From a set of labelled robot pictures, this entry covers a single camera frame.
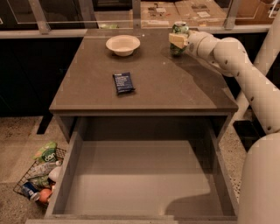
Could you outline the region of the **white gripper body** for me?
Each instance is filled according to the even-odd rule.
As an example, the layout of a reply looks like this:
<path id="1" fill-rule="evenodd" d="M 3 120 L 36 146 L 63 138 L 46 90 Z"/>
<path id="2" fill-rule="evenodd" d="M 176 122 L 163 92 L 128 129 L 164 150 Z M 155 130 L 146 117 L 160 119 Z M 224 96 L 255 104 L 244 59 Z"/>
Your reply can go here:
<path id="1" fill-rule="evenodd" d="M 210 33 L 204 31 L 189 31 L 185 52 L 207 62 L 215 62 L 214 48 L 219 41 L 218 38 Z"/>

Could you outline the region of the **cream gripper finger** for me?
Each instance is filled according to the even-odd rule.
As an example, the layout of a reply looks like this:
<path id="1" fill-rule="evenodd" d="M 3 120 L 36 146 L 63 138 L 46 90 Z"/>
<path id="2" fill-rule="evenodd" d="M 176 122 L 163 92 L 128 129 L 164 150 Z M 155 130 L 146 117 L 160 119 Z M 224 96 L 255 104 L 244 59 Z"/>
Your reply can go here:
<path id="1" fill-rule="evenodd" d="M 183 49 L 188 45 L 188 35 L 187 34 L 169 34 L 169 42 L 174 44 L 179 49 Z"/>

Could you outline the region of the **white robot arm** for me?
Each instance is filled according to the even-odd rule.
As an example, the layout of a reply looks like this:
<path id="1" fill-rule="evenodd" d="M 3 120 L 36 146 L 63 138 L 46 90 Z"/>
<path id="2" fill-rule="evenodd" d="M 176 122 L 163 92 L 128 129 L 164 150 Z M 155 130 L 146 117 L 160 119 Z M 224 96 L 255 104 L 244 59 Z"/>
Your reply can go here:
<path id="1" fill-rule="evenodd" d="M 264 74 L 279 54 L 279 25 L 275 17 L 255 64 L 235 38 L 218 39 L 192 30 L 169 34 L 176 47 L 235 77 L 265 132 L 250 147 L 243 164 L 238 224 L 280 222 L 280 89 Z"/>

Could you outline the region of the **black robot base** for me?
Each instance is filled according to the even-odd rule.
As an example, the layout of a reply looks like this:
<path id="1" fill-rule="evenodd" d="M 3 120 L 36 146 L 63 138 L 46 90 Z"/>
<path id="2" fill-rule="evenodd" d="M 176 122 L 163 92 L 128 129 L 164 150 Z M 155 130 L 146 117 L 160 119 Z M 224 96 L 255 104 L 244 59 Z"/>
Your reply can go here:
<path id="1" fill-rule="evenodd" d="M 265 136 L 265 132 L 257 120 L 234 121 L 233 126 L 245 151 L 249 151 L 257 140 Z"/>

